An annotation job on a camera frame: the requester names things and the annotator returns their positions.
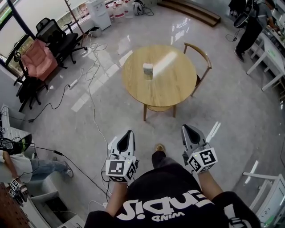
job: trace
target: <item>table top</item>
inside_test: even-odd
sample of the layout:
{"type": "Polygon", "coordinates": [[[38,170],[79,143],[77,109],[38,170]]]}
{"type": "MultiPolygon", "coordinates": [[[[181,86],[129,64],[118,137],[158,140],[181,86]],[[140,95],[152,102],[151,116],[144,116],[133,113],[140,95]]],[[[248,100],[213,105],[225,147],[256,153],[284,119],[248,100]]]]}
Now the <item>table top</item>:
{"type": "Polygon", "coordinates": [[[139,102],[168,107],[190,96],[196,85],[196,69],[180,50],[153,45],[135,50],[126,60],[122,80],[129,94],[139,102]],[[143,71],[144,63],[153,64],[153,79],[143,71]]]}
{"type": "Polygon", "coordinates": [[[264,41],[264,51],[267,53],[267,56],[271,58],[272,62],[285,74],[283,59],[275,45],[271,40],[265,35],[261,34],[261,37],[264,41]]]}

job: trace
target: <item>office chair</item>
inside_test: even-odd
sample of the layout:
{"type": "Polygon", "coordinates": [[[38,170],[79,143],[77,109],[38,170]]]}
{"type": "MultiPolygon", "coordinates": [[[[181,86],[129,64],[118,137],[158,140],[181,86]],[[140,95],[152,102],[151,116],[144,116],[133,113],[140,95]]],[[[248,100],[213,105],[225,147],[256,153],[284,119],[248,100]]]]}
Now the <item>office chair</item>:
{"type": "Polygon", "coordinates": [[[87,50],[87,47],[75,48],[76,45],[79,45],[77,42],[78,34],[73,33],[70,24],[71,22],[65,24],[70,29],[70,34],[62,31],[54,19],[44,18],[36,26],[38,31],[36,34],[37,39],[47,43],[58,65],[65,69],[67,67],[63,65],[63,61],[68,55],[75,64],[76,61],[73,60],[72,53],[81,49],[87,50]]]}
{"type": "Polygon", "coordinates": [[[19,62],[19,65],[24,73],[25,79],[22,80],[22,76],[19,76],[16,81],[14,82],[14,86],[17,82],[22,83],[16,97],[19,97],[20,102],[22,103],[19,112],[21,112],[27,103],[27,101],[30,99],[29,108],[32,108],[32,102],[34,99],[36,99],[37,103],[41,105],[41,102],[39,101],[37,94],[43,89],[46,88],[48,90],[48,86],[44,81],[41,81],[37,79],[36,77],[30,77],[28,71],[24,68],[24,65],[21,61],[21,54],[19,52],[16,52],[14,55],[14,61],[19,62]]]}

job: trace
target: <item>pink cushion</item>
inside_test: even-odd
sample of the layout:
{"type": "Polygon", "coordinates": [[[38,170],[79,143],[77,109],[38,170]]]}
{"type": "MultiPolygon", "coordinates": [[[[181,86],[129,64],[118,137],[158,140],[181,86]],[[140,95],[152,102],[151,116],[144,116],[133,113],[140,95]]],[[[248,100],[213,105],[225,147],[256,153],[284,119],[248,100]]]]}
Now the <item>pink cushion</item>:
{"type": "Polygon", "coordinates": [[[45,43],[35,40],[29,47],[21,60],[32,77],[44,81],[48,75],[57,67],[57,61],[45,43]]]}

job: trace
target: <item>floor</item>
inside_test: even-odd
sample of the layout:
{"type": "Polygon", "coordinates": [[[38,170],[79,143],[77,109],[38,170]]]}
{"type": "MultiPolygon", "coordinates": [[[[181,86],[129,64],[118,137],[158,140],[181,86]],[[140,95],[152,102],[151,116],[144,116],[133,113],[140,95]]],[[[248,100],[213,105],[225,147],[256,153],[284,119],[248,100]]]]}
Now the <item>floor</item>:
{"type": "MultiPolygon", "coordinates": [[[[138,16],[122,24],[113,24],[100,38],[92,39],[92,42],[108,44],[99,52],[101,67],[90,84],[96,105],[96,123],[108,143],[114,136],[133,130],[136,156],[140,160],[135,178],[152,169],[151,155],[157,143],[163,143],[167,155],[183,164],[184,147],[180,135],[183,124],[193,125],[207,136],[213,126],[220,123],[211,140],[219,162],[211,173],[225,191],[234,189],[250,204],[253,199],[246,197],[246,187],[254,192],[257,183],[251,180],[244,186],[242,172],[250,171],[255,160],[259,160],[256,173],[277,175],[283,170],[279,153],[284,140],[284,112],[276,89],[261,91],[271,76],[263,73],[265,66],[257,68],[250,76],[245,73],[253,62],[248,54],[245,63],[236,58],[233,49],[237,43],[225,38],[234,32],[224,24],[211,28],[170,9],[156,6],[153,11],[154,16],[138,16]],[[176,118],[172,117],[171,110],[163,113],[148,111],[144,122],[143,105],[122,85],[121,67],[139,47],[163,44],[183,50],[184,42],[204,50],[213,68],[194,97],[177,106],[176,118]]],[[[187,55],[197,73],[202,75],[206,67],[203,58],[190,50],[187,55]]],[[[78,51],[74,59],[76,64],[68,59],[65,62],[68,69],[58,68],[51,76],[49,90],[43,90],[40,95],[42,105],[34,104],[33,110],[24,110],[27,119],[34,118],[49,102],[57,106],[65,85],[79,78],[81,68],[87,70],[94,62],[90,50],[87,53],[78,51]]],[[[47,107],[33,123],[24,124],[24,130],[33,134],[37,146],[63,153],[104,188],[100,170],[107,145],[93,122],[88,83],[82,77],[73,89],[65,92],[62,104],[56,110],[47,107]]],[[[41,159],[51,159],[55,155],[37,151],[41,159]]],[[[58,173],[52,174],[52,179],[68,209],[86,219],[88,203],[95,200],[102,204],[106,197],[72,164],[71,167],[74,171],[72,179],[58,173]]],[[[91,203],[90,210],[100,209],[103,207],[91,203]]]]}

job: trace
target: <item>blue jeans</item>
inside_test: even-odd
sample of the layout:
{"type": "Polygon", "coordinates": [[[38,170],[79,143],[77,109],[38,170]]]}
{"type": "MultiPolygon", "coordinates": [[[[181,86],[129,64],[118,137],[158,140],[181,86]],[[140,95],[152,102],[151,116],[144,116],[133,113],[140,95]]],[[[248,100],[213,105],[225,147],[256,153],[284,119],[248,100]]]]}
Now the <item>blue jeans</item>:
{"type": "Polygon", "coordinates": [[[65,163],[61,163],[58,161],[50,161],[50,160],[38,160],[31,159],[32,164],[32,178],[31,181],[34,180],[44,180],[50,175],[52,172],[66,172],[67,166],[65,163]]]}

